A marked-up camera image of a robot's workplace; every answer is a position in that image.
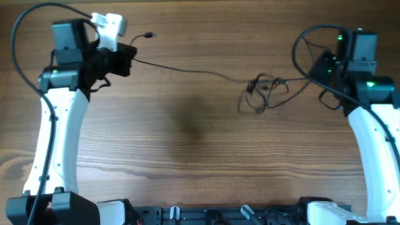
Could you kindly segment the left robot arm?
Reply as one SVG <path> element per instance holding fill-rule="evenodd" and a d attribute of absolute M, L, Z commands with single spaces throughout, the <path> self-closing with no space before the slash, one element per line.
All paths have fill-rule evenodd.
<path fill-rule="evenodd" d="M 56 47 L 39 77 L 42 114 L 34 164 L 20 197 L 7 200 L 13 224 L 141 224 L 127 199 L 92 202 L 79 195 L 76 164 L 83 119 L 96 81 L 126 77 L 136 48 L 118 42 L 126 19 L 93 14 L 57 21 Z"/>

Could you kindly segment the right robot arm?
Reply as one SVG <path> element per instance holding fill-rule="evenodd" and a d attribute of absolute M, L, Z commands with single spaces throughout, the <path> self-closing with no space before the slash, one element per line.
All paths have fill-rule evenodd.
<path fill-rule="evenodd" d="M 362 29 L 337 29 L 337 51 L 325 51 L 309 81 L 333 93 L 356 137 L 367 190 L 365 216 L 331 200 L 305 202 L 306 224 L 399 224 L 399 92 L 389 76 L 377 76 L 378 36 Z"/>

